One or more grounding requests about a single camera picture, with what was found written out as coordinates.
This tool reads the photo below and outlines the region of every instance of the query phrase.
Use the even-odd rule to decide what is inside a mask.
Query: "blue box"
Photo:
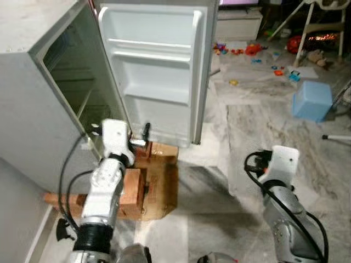
[[[293,96],[292,114],[297,118],[321,122],[332,104],[331,88],[328,84],[304,81]]]

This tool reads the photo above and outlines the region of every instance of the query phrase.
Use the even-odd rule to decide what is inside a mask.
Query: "white wall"
[[[0,158],[0,262],[24,262],[48,205],[43,190]]]

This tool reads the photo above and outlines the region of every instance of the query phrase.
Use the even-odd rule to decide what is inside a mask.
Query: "white cabinet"
[[[108,1],[99,20],[88,1],[29,2],[0,4],[1,158],[56,192],[73,142],[104,118],[137,135],[150,122],[153,141],[200,142],[216,1]],[[99,139],[79,146],[64,186],[101,151]]]
[[[220,10],[215,38],[220,42],[255,40],[262,21],[257,10]]]

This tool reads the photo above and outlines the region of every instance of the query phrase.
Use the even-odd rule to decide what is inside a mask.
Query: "black cable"
[[[71,214],[71,208],[70,208],[70,195],[71,195],[71,188],[72,188],[72,185],[74,184],[74,182],[82,177],[83,175],[88,175],[88,174],[91,174],[93,172],[93,170],[89,170],[89,171],[83,171],[79,174],[77,174],[76,176],[74,176],[70,183],[68,184],[68,187],[67,187],[67,191],[66,191],[66,211],[67,211],[67,216],[70,218],[70,220],[72,221],[74,227],[76,227],[78,229],[78,225],[77,223],[74,221],[73,217],[72,217],[72,214]]]
[[[327,261],[325,261],[325,258],[322,255],[322,252],[320,251],[316,241],[313,239],[313,237],[310,235],[310,233],[308,232],[308,230],[303,226],[303,224],[300,222],[300,220],[289,210],[288,207],[286,207],[271,191],[269,191],[264,185],[262,185],[251,173],[250,171],[247,169],[248,164],[247,161],[250,157],[252,156],[259,156],[260,152],[253,152],[250,153],[244,161],[244,170],[247,173],[247,175],[250,177],[250,179],[252,181],[254,181],[254,183],[256,185],[258,185],[266,194],[269,195],[270,198],[272,198],[289,216],[290,218],[295,222],[295,224],[301,229],[301,231],[305,234],[305,236],[307,237],[307,239],[310,241],[310,243],[312,244],[312,247],[315,249],[316,253],[318,254],[318,257],[320,258],[320,260],[322,261],[322,263],[327,263]]]
[[[326,262],[328,262],[328,258],[329,258],[329,243],[328,243],[328,236],[327,236],[327,232],[325,231],[322,223],[319,221],[318,218],[316,218],[313,214],[311,214],[310,212],[306,212],[306,214],[312,218],[317,225],[319,226],[320,231],[322,232],[323,235],[323,243],[324,243],[324,259]]]
[[[70,226],[72,227],[72,229],[77,233],[78,232],[78,227],[75,227],[75,222],[72,221],[70,219],[70,217],[68,216],[67,212],[65,211],[63,204],[62,204],[62,184],[63,184],[63,178],[64,178],[64,174],[65,174],[65,170],[66,170],[66,166],[68,164],[68,161],[70,160],[70,158],[72,157],[72,154],[74,153],[76,147],[78,146],[79,142],[81,141],[81,139],[83,137],[85,137],[87,134],[86,133],[82,133],[75,141],[75,143],[73,144],[71,150],[68,152],[67,157],[64,161],[64,164],[62,165],[62,169],[61,169],[61,173],[60,173],[60,179],[59,179],[59,189],[58,189],[58,195],[59,195],[59,209],[62,213],[62,216],[66,219],[66,221],[70,224]]]

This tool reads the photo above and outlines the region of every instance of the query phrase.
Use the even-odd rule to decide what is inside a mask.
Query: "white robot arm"
[[[77,241],[70,256],[71,263],[111,262],[110,241],[123,191],[123,178],[126,168],[134,164],[135,155],[129,146],[128,127],[125,122],[104,120],[102,136],[105,158],[90,179],[90,191],[84,204]],[[147,248],[134,245],[129,247],[128,251],[143,259],[138,262],[148,263]]]
[[[249,165],[249,158],[255,156],[255,165]],[[318,219],[305,211],[293,193],[292,177],[297,170],[299,152],[297,149],[274,146],[272,151],[250,154],[245,160],[244,170],[262,189],[265,210],[263,217],[270,226],[275,243],[278,262],[285,263],[327,263],[327,237]],[[318,229],[309,217],[317,222]],[[321,253],[322,232],[324,255]],[[210,253],[198,263],[233,263],[233,258],[222,253]]]

